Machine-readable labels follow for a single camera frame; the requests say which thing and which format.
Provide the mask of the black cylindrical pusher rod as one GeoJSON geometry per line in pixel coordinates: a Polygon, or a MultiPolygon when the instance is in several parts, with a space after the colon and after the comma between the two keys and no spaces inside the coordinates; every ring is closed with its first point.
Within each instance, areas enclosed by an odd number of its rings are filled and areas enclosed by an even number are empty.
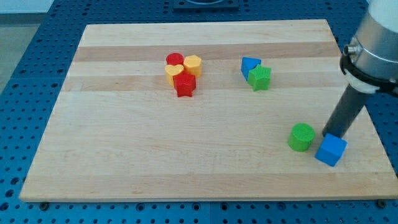
{"type": "Polygon", "coordinates": [[[323,136],[331,134],[342,138],[370,96],[371,94],[362,93],[348,85],[323,128],[323,136]]]}

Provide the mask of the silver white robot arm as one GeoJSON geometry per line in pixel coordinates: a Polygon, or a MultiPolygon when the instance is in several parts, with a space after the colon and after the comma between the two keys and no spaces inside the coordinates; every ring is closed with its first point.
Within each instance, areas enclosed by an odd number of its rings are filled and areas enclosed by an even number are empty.
{"type": "Polygon", "coordinates": [[[322,134],[343,137],[375,93],[397,96],[397,0],[369,1],[340,69],[348,81],[322,134]]]}

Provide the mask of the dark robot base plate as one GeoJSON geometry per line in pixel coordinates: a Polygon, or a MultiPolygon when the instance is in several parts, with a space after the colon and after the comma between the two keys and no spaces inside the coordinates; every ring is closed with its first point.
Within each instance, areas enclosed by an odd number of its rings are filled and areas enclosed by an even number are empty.
{"type": "Polygon", "coordinates": [[[239,0],[173,0],[173,11],[238,9],[239,0]]]}

